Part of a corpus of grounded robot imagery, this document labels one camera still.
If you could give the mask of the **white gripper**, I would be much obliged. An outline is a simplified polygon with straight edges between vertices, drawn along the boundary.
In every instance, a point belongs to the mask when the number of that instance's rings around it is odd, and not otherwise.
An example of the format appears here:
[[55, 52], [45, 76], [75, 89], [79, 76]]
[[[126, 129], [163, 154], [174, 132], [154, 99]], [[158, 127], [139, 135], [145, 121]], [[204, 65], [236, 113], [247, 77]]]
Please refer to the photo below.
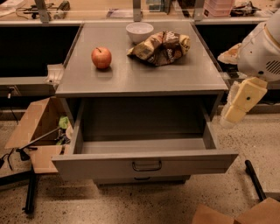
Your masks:
[[241, 42], [237, 66], [240, 72], [255, 77], [231, 86], [220, 113], [220, 125], [225, 129], [233, 128], [265, 96], [267, 81], [280, 80], [280, 29], [273, 22], [260, 23]]

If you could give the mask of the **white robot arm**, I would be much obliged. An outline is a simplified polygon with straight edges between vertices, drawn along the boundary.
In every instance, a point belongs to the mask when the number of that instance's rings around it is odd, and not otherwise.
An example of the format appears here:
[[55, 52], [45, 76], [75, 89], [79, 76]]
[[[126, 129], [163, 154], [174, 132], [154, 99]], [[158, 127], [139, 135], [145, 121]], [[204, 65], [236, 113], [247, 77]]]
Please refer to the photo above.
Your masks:
[[268, 83], [280, 80], [280, 9], [260, 23], [241, 43], [218, 56], [237, 65], [247, 78], [235, 81], [220, 114], [220, 125], [234, 127], [265, 96]]

